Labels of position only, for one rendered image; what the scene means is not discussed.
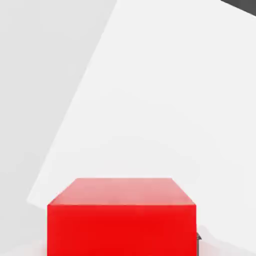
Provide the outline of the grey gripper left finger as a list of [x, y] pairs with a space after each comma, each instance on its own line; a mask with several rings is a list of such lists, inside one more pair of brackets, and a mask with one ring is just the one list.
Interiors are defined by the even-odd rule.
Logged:
[[42, 241], [32, 242], [15, 249], [13, 256], [47, 256], [47, 247]]

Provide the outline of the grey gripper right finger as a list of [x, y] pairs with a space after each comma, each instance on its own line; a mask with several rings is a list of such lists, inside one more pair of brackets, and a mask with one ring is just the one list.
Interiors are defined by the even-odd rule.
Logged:
[[197, 228], [197, 232], [201, 237], [199, 256], [246, 256], [246, 250], [215, 238], [203, 225]]

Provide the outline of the small red cube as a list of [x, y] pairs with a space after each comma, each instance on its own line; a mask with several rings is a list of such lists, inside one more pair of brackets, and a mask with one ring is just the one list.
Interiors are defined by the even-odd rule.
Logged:
[[171, 178], [77, 178], [47, 205], [47, 256], [198, 256], [197, 206]]

